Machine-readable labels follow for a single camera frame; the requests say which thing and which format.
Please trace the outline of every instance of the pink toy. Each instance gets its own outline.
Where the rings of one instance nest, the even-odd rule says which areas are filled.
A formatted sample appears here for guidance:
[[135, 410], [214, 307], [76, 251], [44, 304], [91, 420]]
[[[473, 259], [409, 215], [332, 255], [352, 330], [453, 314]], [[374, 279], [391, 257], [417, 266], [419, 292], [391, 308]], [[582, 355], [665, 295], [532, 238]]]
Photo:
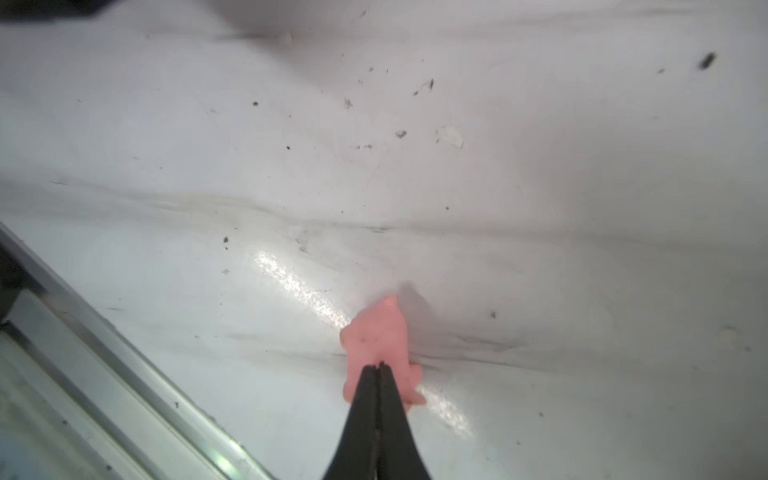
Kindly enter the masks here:
[[388, 296], [360, 312], [342, 329], [341, 346], [346, 350], [347, 402], [351, 403], [355, 396], [362, 368], [384, 362], [392, 369], [406, 412], [411, 405], [426, 403], [424, 396], [414, 390], [422, 381], [422, 367], [408, 362], [408, 329], [396, 296]]

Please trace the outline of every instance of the pink object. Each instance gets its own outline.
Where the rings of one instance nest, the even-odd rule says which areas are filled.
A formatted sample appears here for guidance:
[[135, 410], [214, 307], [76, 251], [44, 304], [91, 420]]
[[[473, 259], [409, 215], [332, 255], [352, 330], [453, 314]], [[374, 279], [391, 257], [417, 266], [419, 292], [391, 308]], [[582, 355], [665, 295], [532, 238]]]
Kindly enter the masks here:
[[397, 307], [397, 297], [388, 296], [360, 312], [341, 331], [341, 346], [346, 350], [346, 383], [344, 399], [352, 402], [363, 367], [386, 363], [395, 376], [406, 412], [411, 405], [427, 403], [414, 390], [422, 381], [422, 367], [408, 362], [408, 329], [406, 319]]

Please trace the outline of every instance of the black speck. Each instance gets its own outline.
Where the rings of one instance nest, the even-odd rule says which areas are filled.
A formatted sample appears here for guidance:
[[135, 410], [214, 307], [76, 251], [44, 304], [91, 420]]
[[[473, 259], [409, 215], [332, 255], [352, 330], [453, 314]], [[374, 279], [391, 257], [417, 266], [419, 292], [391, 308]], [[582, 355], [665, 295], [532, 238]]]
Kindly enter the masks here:
[[717, 53], [711, 51], [699, 62], [699, 70], [707, 70], [717, 58]]

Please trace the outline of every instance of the black spot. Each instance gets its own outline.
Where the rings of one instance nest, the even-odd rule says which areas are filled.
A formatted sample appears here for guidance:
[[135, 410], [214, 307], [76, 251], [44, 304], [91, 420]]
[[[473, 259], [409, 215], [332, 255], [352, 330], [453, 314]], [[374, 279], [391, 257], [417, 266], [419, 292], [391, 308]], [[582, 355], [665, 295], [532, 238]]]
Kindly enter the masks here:
[[717, 53], [711, 51], [702, 58], [702, 60], [699, 62], [699, 70], [707, 70], [709, 67], [712, 66], [712, 64], [715, 61], [715, 58], [717, 58]]

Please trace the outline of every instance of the white marble surface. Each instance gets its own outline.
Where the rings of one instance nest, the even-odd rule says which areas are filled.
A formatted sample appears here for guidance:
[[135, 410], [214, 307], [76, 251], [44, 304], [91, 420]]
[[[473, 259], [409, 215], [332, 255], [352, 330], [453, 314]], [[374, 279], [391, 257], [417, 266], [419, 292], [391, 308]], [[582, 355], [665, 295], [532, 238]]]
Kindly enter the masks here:
[[761, 478], [766, 22], [127, 0], [3, 25], [0, 221], [280, 478], [324, 472], [338, 326], [393, 292], [433, 478]]

